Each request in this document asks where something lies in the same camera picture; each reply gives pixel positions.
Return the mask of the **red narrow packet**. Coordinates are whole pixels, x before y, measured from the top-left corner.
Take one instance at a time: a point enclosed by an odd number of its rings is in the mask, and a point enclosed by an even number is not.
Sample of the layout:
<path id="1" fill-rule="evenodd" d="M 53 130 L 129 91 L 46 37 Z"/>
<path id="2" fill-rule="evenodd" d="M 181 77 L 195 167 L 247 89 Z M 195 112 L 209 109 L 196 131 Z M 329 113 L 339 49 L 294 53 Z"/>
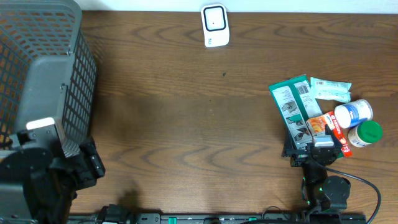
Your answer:
<path id="1" fill-rule="evenodd" d="M 327 125 L 329 128 L 333 131 L 333 134 L 339 140 L 339 142 L 342 144 L 341 151 L 344 155 L 344 157 L 351 157 L 353 155 L 350 147 L 348 146 L 348 141 L 345 138 L 345 135 L 343 134 L 343 130 L 341 126 L 338 124 L 338 121 L 336 119 L 336 116 L 334 115 L 333 111 L 329 111 L 324 114 L 325 116 L 325 121 L 327 122 Z"/>

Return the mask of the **orange Kleenex tissue pack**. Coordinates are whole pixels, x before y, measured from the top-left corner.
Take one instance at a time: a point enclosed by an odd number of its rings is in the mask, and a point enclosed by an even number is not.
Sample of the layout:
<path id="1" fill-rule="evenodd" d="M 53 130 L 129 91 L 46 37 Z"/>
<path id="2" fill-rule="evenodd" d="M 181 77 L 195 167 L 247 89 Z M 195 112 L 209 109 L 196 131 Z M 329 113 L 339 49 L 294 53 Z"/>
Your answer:
<path id="1" fill-rule="evenodd" d="M 309 118 L 306 124 L 312 136 L 324 135 L 326 132 L 326 125 L 328 124 L 324 115 Z"/>

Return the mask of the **white blue cotton swab tub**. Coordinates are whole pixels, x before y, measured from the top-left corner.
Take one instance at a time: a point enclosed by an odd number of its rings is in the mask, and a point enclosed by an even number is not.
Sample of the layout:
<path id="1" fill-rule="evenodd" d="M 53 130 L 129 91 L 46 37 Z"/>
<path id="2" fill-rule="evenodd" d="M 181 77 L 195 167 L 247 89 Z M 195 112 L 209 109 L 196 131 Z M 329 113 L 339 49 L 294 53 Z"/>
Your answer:
<path id="1" fill-rule="evenodd" d="M 373 109 L 368 101 L 360 99 L 337 106 L 334 115 L 340 127 L 347 129 L 372 120 Z"/>

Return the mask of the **green lid jar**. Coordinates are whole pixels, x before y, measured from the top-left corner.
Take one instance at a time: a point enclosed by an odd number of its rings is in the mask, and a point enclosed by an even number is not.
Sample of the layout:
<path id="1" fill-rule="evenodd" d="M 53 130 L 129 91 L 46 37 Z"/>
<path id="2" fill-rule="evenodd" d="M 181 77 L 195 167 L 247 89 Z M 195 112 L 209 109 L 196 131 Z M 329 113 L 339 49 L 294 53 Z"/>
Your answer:
<path id="1" fill-rule="evenodd" d="M 355 147 L 365 147 L 378 142 L 383 137 L 383 130 L 375 121 L 365 121 L 348 132 L 348 140 Z"/>

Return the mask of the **green white 3M glove package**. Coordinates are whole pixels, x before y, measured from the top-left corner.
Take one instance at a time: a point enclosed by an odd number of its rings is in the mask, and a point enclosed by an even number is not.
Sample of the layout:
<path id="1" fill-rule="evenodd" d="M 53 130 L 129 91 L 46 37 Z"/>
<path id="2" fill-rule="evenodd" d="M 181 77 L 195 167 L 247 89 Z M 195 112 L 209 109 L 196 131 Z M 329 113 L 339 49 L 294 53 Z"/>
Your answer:
<path id="1" fill-rule="evenodd" d="M 304 158 L 305 146 L 313 138 L 306 121 L 322 115 L 317 100 L 310 93 L 307 76 L 301 75 L 269 85 L 269 90 L 287 127 L 282 155 L 294 159 Z"/>

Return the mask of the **mint green wipes pack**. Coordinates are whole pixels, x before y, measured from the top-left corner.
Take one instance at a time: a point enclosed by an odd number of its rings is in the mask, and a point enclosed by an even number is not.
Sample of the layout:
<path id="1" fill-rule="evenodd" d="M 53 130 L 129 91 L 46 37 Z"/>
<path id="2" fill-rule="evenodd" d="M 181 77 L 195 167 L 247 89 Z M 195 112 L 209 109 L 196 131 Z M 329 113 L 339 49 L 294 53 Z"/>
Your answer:
<path id="1" fill-rule="evenodd" d="M 320 100 L 335 100 L 340 103 L 349 103 L 351 101 L 351 83 L 335 82 L 322 80 L 319 78 L 310 78 L 311 94 L 314 98 Z"/>

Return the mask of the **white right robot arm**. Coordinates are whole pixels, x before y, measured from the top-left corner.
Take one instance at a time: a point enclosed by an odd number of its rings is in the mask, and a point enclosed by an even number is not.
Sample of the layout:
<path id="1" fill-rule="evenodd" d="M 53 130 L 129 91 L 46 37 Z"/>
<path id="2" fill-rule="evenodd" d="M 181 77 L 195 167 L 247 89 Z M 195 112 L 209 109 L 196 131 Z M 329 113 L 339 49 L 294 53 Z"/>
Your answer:
<path id="1" fill-rule="evenodd" d="M 325 134 L 315 136 L 299 149 L 290 133 L 282 150 L 283 157 L 290 158 L 292 167 L 303 171 L 302 198 L 308 208 L 292 215 L 292 220 L 304 223 L 343 223 L 342 211 L 347 208 L 351 183 L 337 175 L 328 175 L 327 166 L 334 163 L 342 144 L 326 127 Z"/>

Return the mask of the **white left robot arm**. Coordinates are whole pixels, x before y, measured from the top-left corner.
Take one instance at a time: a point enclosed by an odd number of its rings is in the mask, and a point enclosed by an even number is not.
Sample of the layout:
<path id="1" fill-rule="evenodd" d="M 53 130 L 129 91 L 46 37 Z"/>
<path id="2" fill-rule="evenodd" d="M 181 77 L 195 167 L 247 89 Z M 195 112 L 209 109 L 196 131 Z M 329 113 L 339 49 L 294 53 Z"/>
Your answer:
<path id="1" fill-rule="evenodd" d="M 1 223 L 66 223 L 77 191 L 106 172 L 94 139 L 67 139 L 53 118 L 28 122 L 1 148 Z"/>

